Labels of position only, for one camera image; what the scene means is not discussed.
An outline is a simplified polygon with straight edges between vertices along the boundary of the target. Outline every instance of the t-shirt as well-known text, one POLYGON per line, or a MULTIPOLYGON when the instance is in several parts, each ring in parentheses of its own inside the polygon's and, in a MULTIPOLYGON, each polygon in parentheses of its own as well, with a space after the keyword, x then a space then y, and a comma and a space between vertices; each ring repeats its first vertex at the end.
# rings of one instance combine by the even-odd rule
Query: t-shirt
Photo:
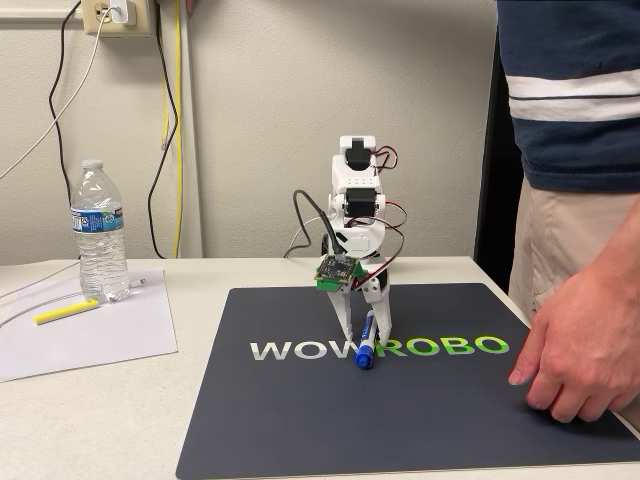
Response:
POLYGON ((498 28, 531 185, 640 192, 640 0, 499 0, 498 28))

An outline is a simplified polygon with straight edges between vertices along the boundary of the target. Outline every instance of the black wire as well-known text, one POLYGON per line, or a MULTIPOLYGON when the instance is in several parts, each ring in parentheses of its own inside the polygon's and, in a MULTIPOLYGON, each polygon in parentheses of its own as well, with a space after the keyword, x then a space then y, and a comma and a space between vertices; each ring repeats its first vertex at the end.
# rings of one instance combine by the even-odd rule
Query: black wire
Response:
POLYGON ((298 216, 298 222, 300 222, 300 228, 302 228, 302 232, 304 233, 304 236, 307 237, 307 245, 296 245, 291 247, 289 250, 285 252, 282 258, 288 258, 289 254, 294 250, 297 250, 299 248, 309 248, 312 245, 311 237, 309 236, 309 232, 307 232, 307 228, 305 227, 304 221, 302 220, 302 215, 300 214, 300 206, 298 205, 298 195, 304 196, 309 201, 309 203, 314 208, 314 210, 318 212, 318 216, 322 220, 322 223, 324 223, 324 228, 326 228, 327 233, 329 234, 329 238, 331 239, 333 253, 337 253, 337 254, 346 253, 347 251, 342 247, 342 245, 338 243, 336 232, 333 230, 331 223, 329 223, 329 219, 327 218, 327 215, 322 211, 322 209, 318 206, 318 204, 313 201, 313 199, 309 196, 307 192, 305 192, 304 190, 296 190, 295 192, 293 192, 293 206, 296 209, 296 215, 298 216))
POLYGON ((169 94, 169 100, 171 101, 171 108, 173 108, 173 116, 175 118, 175 122, 173 124, 173 129, 171 130, 171 135, 169 135, 169 139, 165 145, 164 153, 162 154, 162 159, 160 160, 160 166, 158 167, 158 172, 156 173, 156 178, 153 180, 153 185, 151 186, 151 190, 149 190, 149 197, 147 198, 147 210, 149 212, 149 227, 151 228, 151 241, 153 242, 153 249, 156 251, 156 255, 160 258, 165 258, 160 255, 158 251, 158 246, 156 245, 156 236, 153 231, 153 214, 151 213, 151 197, 153 197, 153 191, 156 189, 156 184, 158 183, 158 178, 160 178, 160 172, 162 172, 162 166, 164 165, 164 161, 167 158, 167 153, 169 152, 169 147, 171 146, 171 142, 173 140, 173 135, 176 133, 178 128, 178 110, 176 109, 176 104, 173 101, 173 95, 171 94, 171 86, 169 84, 169 74, 167 73, 167 64, 164 60, 164 51, 162 49, 162 26, 160 23, 160 6, 156 5, 156 35, 158 39, 158 51, 160 52, 160 60, 162 60, 162 71, 164 72, 164 81, 167 84, 167 93, 169 94))
MULTIPOLYGON (((80 7, 80 3, 78 2, 71 9, 69 14, 62 21, 62 26, 60 27, 60 65, 58 66, 58 75, 56 75, 56 81, 53 82, 53 87, 51 88, 51 93, 49 93, 49 108, 51 109, 51 115, 53 115, 53 119, 55 120, 57 115, 56 111, 53 108, 53 94, 56 92, 56 88, 58 88, 58 82, 60 81, 60 76, 62 75, 62 67, 64 65, 64 29, 67 26, 67 22, 76 13, 76 10, 80 7)), ((67 198, 69 200, 69 206, 71 206, 71 185, 69 185, 69 177, 67 176, 67 171, 64 168, 64 150, 62 148, 62 132, 60 131, 60 125, 56 122, 56 131, 58 132, 58 147, 60 150, 60 168, 62 169, 62 175, 64 176, 64 183, 67 186, 67 198)))

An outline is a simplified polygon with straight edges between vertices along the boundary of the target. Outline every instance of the hand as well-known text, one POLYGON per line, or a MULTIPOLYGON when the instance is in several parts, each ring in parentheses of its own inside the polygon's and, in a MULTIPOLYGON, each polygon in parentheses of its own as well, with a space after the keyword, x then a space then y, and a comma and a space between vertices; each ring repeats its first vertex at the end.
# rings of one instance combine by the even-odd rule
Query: hand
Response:
POLYGON ((533 408, 560 422, 617 411, 640 392, 640 298, 593 264, 569 278, 536 312, 509 376, 533 408))
MULTIPOLYGON (((158 3, 162 3, 163 1, 168 1, 168 0, 156 0, 156 2, 158 3)), ((189 15, 191 15, 191 12, 193 11, 193 4, 195 3, 195 0, 185 0, 187 3, 187 13, 189 15)))

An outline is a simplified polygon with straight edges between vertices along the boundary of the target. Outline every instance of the white stripe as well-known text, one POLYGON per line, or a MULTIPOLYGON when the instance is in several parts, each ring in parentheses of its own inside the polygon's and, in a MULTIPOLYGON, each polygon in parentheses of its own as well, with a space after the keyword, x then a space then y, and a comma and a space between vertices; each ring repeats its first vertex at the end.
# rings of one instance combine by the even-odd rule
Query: white stripe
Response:
POLYGON ((507 81, 509 95, 518 98, 640 95, 640 69, 571 80, 507 76, 507 81))
POLYGON ((511 116, 548 122, 597 122, 640 118, 640 97, 509 100, 511 116))

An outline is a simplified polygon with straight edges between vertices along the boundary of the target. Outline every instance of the wire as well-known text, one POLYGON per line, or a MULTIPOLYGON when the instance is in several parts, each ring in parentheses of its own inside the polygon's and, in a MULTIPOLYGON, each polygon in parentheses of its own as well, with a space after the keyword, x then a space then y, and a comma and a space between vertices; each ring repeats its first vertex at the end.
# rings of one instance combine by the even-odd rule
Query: wire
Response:
MULTIPOLYGON (((56 93, 56 88, 58 88, 58 82, 60 81, 60 76, 62 75, 62 67, 64 66, 64 30, 67 26, 67 22, 76 13, 76 10, 80 7, 82 2, 76 3, 69 14, 62 21, 62 26, 60 27, 60 65, 58 65, 58 74, 56 75, 56 81, 53 82, 53 87, 51 88, 51 92, 49 93, 49 108, 51 109, 51 115, 53 118, 56 118, 56 111, 53 108, 53 95, 56 93)), ((56 122, 56 130, 58 133, 58 149, 60 151, 60 168, 62 169, 62 176, 64 177, 64 183, 67 186, 67 198, 69 199, 69 205, 71 205, 71 185, 69 184, 69 177, 67 176, 67 171, 64 168, 64 150, 62 148, 62 132, 60 131, 60 124, 56 122)))
POLYGON ((70 293, 69 295, 63 295, 62 297, 58 297, 58 298, 54 298, 52 300, 47 300, 46 302, 42 302, 39 303, 38 305, 34 305, 32 307, 29 307, 25 310, 22 310, 19 313, 16 313, 14 315, 11 315, 9 318, 7 318, 5 321, 3 321, 2 323, 0 323, 0 328, 2 328, 4 325, 6 325, 7 323, 9 323, 11 320, 15 320, 18 317, 21 317, 22 315, 24 315, 25 313, 29 313, 32 310, 35 310, 36 308, 39 307, 44 307, 45 305, 49 305, 50 303, 53 302, 57 302, 58 300, 64 300, 66 298, 71 298, 71 297, 77 297, 78 295, 82 295, 82 292, 76 292, 76 293, 70 293))
POLYGON ((24 290, 25 288, 33 287, 34 285, 36 285, 36 284, 38 284, 40 282, 44 282, 45 280, 48 280, 49 278, 51 278, 51 277, 53 277, 53 276, 55 276, 55 275, 57 275, 59 273, 62 273, 65 270, 70 269, 71 267, 74 267, 74 266, 78 265, 79 263, 80 262, 72 263, 71 265, 68 265, 68 266, 62 268, 62 269, 58 270, 57 272, 52 273, 51 275, 49 275, 47 277, 41 278, 40 280, 36 280, 35 282, 30 283, 29 285, 25 285, 24 287, 17 288, 17 289, 12 290, 11 292, 8 292, 8 293, 3 293, 2 295, 0 295, 0 298, 8 297, 12 293, 17 293, 17 292, 19 292, 21 290, 24 290))
POLYGON ((402 208, 396 202, 387 201, 387 205, 391 205, 392 207, 397 208, 398 210, 400 210, 404 214, 404 219, 402 220, 402 222, 400 222, 398 225, 394 225, 394 228, 400 228, 405 223, 407 223, 407 219, 409 218, 409 214, 407 214, 407 211, 404 208, 402 208))
POLYGON ((176 231, 173 240, 173 251, 175 258, 178 258, 178 251, 180 248, 180 236, 182 234, 182 205, 183 205, 183 175, 182 175, 182 124, 181 124, 181 116, 182 116, 182 45, 180 39, 180 0, 175 0, 175 11, 176 11, 176 103, 177 107, 177 116, 176 123, 178 126, 178 133, 176 136, 176 156, 177 156, 177 164, 178 164, 178 205, 176 208, 176 231))
MULTIPOLYGON (((144 278, 142 278, 142 279, 140 279, 140 280, 137 280, 137 281, 135 281, 135 282, 132 282, 132 283, 129 285, 129 288, 138 288, 138 287, 142 287, 142 286, 144 286, 146 283, 147 283, 147 280, 146 280, 146 279, 144 279, 144 278)), ((9 318, 7 318, 6 320, 4 320, 2 323, 0 323, 0 328, 2 328, 4 325, 6 325, 7 323, 9 323, 11 320, 15 320, 16 318, 21 317, 21 316, 22 316, 22 315, 24 315, 25 313, 29 313, 29 312, 31 312, 31 311, 33 311, 33 310, 35 310, 36 308, 44 307, 45 305, 49 305, 50 303, 57 302, 58 300, 65 300, 65 299, 67 299, 67 298, 77 297, 77 296, 79 296, 79 295, 82 295, 82 292, 70 293, 69 295, 63 295, 63 296, 61 296, 61 297, 54 298, 54 299, 51 299, 51 300, 47 300, 46 302, 42 302, 42 303, 39 303, 38 305, 34 305, 34 306, 32 306, 32 307, 29 307, 29 308, 27 308, 27 309, 25 309, 25 310, 22 310, 22 311, 21 311, 21 312, 19 312, 19 313, 16 313, 16 314, 14 314, 14 315, 11 315, 9 318)))
POLYGON ((22 155, 22 157, 20 157, 18 159, 17 162, 15 162, 13 165, 11 165, 2 175, 0 175, 0 180, 2 180, 4 177, 6 177, 11 170, 16 168, 25 158, 27 158, 29 156, 29 154, 31 152, 33 152, 36 149, 36 147, 38 145, 40 145, 42 143, 42 141, 45 139, 45 137, 49 134, 49 132, 53 129, 53 127, 58 123, 58 120, 60 119, 60 117, 64 114, 64 112, 67 111, 67 108, 69 108, 69 105, 71 105, 71 102, 73 102, 73 100, 76 98, 78 93, 80 93, 80 89, 84 85, 84 82, 87 80, 87 77, 89 76, 89 72, 91 71, 91 67, 93 65, 93 60, 96 58, 96 52, 98 51, 98 43, 100 41, 100 33, 102 32, 102 26, 104 25, 104 20, 107 17, 107 14, 111 10, 114 10, 115 8, 116 7, 109 7, 104 12, 104 14, 102 15, 102 19, 100 20, 100 26, 98 27, 98 34, 96 35, 96 43, 95 43, 95 46, 93 47, 93 53, 91 54, 91 60, 89 61, 89 67, 87 68, 87 71, 84 74, 84 77, 82 78, 82 81, 80 82, 80 85, 78 85, 78 88, 76 89, 75 93, 71 96, 71 98, 69 99, 67 104, 62 108, 62 110, 60 110, 60 113, 56 116, 56 118, 53 120, 53 123, 44 132, 44 134, 40 137, 40 139, 29 150, 27 150, 25 152, 25 154, 22 155))
MULTIPOLYGON (((332 215, 329 221, 333 220, 335 217, 336 217, 335 215, 332 215)), ((307 220, 306 222, 304 222, 304 226, 306 227, 310 223, 315 222, 316 220, 320 220, 320 217, 313 217, 311 220, 307 220)), ((296 234, 294 235, 293 240, 291 240, 291 244, 289 245, 289 248, 293 247, 293 244, 296 243, 296 239, 298 238, 298 235, 300 235, 300 232, 302 232, 302 227, 300 227, 296 232, 296 234)))
POLYGON ((378 173, 380 173, 382 170, 393 170, 394 168, 396 168, 398 166, 398 152, 396 151, 395 148, 390 147, 388 145, 385 145, 384 147, 380 147, 378 150, 376 150, 375 152, 371 152, 372 155, 375 155, 376 157, 381 157, 382 155, 385 155, 385 158, 382 162, 382 165, 378 166, 378 173), (391 157, 391 153, 393 153, 394 156, 394 162, 393 162, 393 166, 391 167, 387 167, 387 162, 389 161, 389 158, 391 157))
POLYGON ((169 74, 167 73, 167 63, 164 59, 164 51, 162 49, 162 24, 160 22, 160 6, 156 5, 156 28, 157 28, 157 37, 158 37, 158 51, 160 52, 160 60, 162 61, 162 71, 164 72, 164 81, 167 86, 167 93, 169 94, 169 100, 171 102, 171 108, 173 108, 173 116, 175 118, 175 123, 173 124, 173 129, 171 130, 171 134, 169 135, 169 140, 167 141, 167 148, 165 148, 164 152, 162 152, 162 158, 160 159, 160 165, 158 166, 158 171, 156 172, 156 177, 153 180, 153 185, 151 185, 151 190, 149 190, 149 196, 147 197, 147 211, 149 213, 149 227, 151 229, 151 241, 153 242, 153 249, 158 255, 159 258, 164 259, 160 252, 158 251, 158 245, 156 243, 156 235, 153 230, 153 213, 151 211, 151 199, 153 197, 153 192, 156 189, 156 185, 158 184, 158 178, 160 178, 160 173, 162 172, 162 167, 164 166, 164 161, 167 158, 167 153, 169 152, 169 146, 173 141, 173 136, 176 133, 178 128, 178 111, 176 109, 176 104, 173 101, 173 95, 171 94, 171 85, 169 82, 169 74))
POLYGON ((378 217, 357 217, 357 218, 352 218, 351 220, 349 220, 349 222, 347 223, 347 227, 350 226, 353 222, 360 220, 360 219, 369 219, 369 220, 375 220, 376 222, 382 222, 384 223, 386 226, 388 226, 389 228, 391 228, 392 230, 394 230, 395 232, 397 232, 400 237, 402 237, 402 243, 400 244, 400 247, 398 248, 398 250, 396 251, 396 253, 393 255, 393 257, 391 257, 389 260, 387 260, 385 263, 382 264, 382 266, 377 269, 375 272, 372 272, 370 274, 368 274, 366 277, 364 277, 362 280, 358 281, 357 283, 355 283, 353 285, 353 289, 357 290, 359 288, 361 288, 365 283, 367 283, 369 280, 371 280, 372 278, 376 278, 378 275, 380 275, 382 272, 384 272, 387 268, 389 268, 389 265, 391 265, 391 263, 398 258, 398 255, 400 255, 400 252, 402 252, 402 248, 404 247, 404 234, 398 230, 397 227, 391 225, 389 222, 387 222, 386 220, 382 219, 382 218, 378 218, 378 217))
POLYGON ((327 214, 324 213, 324 211, 322 211, 322 209, 318 206, 318 204, 316 202, 313 201, 313 199, 309 196, 309 194, 307 192, 305 192, 304 190, 296 190, 295 192, 293 192, 293 206, 296 209, 296 215, 298 216, 298 222, 300 223, 300 228, 302 229, 302 232, 304 233, 304 236, 307 237, 307 244, 306 245, 296 245, 295 247, 289 248, 289 250, 287 250, 284 253, 282 258, 289 258, 289 254, 292 251, 297 250, 299 248, 309 248, 313 244, 311 242, 311 237, 309 236, 309 232, 307 232, 307 227, 305 226, 304 222, 302 221, 302 215, 300 214, 300 206, 298 205, 298 195, 302 195, 303 197, 305 197, 307 199, 307 201, 311 204, 313 209, 316 212, 318 212, 318 216, 322 220, 322 223, 324 223, 324 227, 327 230, 327 233, 329 234, 329 239, 331 240, 331 246, 333 248, 333 252, 336 253, 336 254, 346 253, 347 251, 344 249, 344 247, 342 247, 342 245, 340 245, 338 243, 338 239, 336 237, 336 232, 333 231, 333 227, 331 227, 331 223, 329 223, 329 219, 327 218, 327 214))

